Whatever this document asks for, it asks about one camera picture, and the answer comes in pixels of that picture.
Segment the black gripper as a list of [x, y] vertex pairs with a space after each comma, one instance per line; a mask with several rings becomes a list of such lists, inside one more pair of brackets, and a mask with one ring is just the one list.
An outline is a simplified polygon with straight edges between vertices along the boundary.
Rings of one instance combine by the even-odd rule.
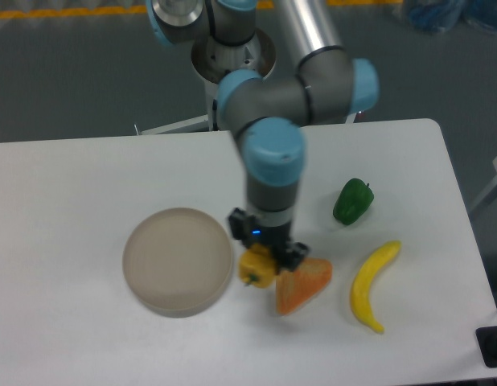
[[292, 220], [268, 225], [264, 220], [235, 207], [228, 216], [230, 233], [245, 248], [255, 244], [272, 249], [277, 274], [295, 271], [310, 253], [308, 245], [291, 240]]

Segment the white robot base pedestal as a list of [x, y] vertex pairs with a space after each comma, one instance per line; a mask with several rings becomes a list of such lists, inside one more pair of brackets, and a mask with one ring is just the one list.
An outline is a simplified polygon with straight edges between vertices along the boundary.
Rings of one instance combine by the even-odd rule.
[[276, 59], [273, 41], [260, 29], [256, 29], [255, 35], [247, 43], [235, 47], [223, 45], [212, 37], [196, 41], [191, 49], [191, 62], [197, 76], [204, 84], [207, 113], [153, 129], [137, 131], [137, 134], [217, 131], [218, 83], [228, 73], [238, 69], [255, 71], [266, 78], [272, 73]]

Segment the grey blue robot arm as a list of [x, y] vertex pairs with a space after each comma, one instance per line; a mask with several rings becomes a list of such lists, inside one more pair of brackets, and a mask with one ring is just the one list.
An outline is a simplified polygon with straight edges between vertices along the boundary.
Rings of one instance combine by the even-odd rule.
[[244, 165], [246, 206], [234, 209], [232, 237], [269, 255], [272, 273], [294, 271], [309, 249], [290, 235], [306, 160], [302, 127], [370, 109], [379, 97], [376, 69], [353, 59], [323, 1], [277, 1], [295, 72], [268, 78], [274, 62], [263, 50], [254, 1], [148, 1], [163, 44], [191, 41], [195, 70], [213, 83], [213, 128], [228, 131]]

